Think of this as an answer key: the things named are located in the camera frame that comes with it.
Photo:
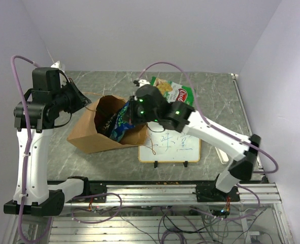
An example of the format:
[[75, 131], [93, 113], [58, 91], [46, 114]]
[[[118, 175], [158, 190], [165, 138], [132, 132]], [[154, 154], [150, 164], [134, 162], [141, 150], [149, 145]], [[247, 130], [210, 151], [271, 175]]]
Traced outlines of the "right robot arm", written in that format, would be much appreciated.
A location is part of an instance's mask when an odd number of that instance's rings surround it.
[[258, 135], [237, 134], [202, 117], [198, 110], [184, 102], [168, 102], [154, 86], [145, 84], [137, 89], [129, 98], [123, 119], [135, 126], [157, 122], [165, 130], [194, 136], [231, 157], [228, 167], [197, 194], [205, 202], [225, 201], [236, 184], [251, 179], [261, 141]]

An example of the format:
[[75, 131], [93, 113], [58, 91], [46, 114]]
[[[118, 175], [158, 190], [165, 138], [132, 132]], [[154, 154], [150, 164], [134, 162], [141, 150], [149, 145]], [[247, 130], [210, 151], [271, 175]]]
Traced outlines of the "dark blue snack bag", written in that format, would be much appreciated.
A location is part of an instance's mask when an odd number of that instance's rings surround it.
[[135, 126], [123, 117], [127, 113], [129, 102], [126, 102], [122, 108], [120, 108], [113, 117], [113, 122], [110, 123], [110, 136], [111, 140], [119, 142], [127, 130], [134, 129]]

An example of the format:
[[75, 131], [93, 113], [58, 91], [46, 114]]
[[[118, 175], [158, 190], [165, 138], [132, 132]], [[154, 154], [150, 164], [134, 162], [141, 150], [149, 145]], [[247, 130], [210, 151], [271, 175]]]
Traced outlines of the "brown paper bag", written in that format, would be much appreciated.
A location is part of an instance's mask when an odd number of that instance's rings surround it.
[[126, 102], [125, 98], [116, 95], [99, 98], [89, 105], [66, 140], [86, 154], [144, 145], [148, 136], [145, 125], [127, 130], [119, 142], [110, 139], [100, 131], [109, 117]]

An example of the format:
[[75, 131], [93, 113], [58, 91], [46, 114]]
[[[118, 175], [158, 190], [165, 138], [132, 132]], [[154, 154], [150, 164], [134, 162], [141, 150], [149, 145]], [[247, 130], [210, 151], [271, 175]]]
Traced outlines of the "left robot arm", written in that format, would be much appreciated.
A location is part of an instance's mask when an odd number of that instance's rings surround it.
[[85, 202], [91, 189], [87, 177], [70, 176], [57, 185], [49, 185], [47, 164], [50, 139], [61, 112], [69, 115], [89, 105], [76, 85], [59, 68], [35, 68], [32, 88], [22, 95], [14, 109], [14, 127], [19, 144], [17, 186], [13, 199], [4, 204], [4, 213], [53, 217], [72, 199]]

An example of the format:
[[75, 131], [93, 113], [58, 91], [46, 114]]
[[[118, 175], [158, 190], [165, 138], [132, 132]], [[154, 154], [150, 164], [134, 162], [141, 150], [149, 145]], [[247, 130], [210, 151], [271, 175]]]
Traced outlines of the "green Chuba chips bag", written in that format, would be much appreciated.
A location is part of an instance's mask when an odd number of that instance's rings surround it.
[[168, 102], [179, 101], [193, 106], [194, 95], [191, 88], [155, 76], [152, 77], [150, 83], [159, 89]]

